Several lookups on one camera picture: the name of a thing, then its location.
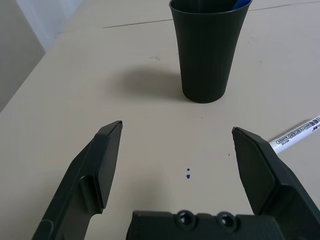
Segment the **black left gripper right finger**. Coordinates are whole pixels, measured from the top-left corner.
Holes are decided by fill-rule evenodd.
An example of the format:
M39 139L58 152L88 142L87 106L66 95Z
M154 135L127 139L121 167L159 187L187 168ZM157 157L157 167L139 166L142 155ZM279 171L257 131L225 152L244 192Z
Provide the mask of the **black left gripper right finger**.
M260 234L268 240L318 240L320 211L293 171L259 135L234 127L239 176Z

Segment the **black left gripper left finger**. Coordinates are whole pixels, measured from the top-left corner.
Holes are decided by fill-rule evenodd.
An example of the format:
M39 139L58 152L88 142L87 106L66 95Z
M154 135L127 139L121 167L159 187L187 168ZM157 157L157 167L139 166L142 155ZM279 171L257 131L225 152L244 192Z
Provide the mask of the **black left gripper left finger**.
M91 218L107 206L123 123L103 126L70 163L34 240L83 240Z

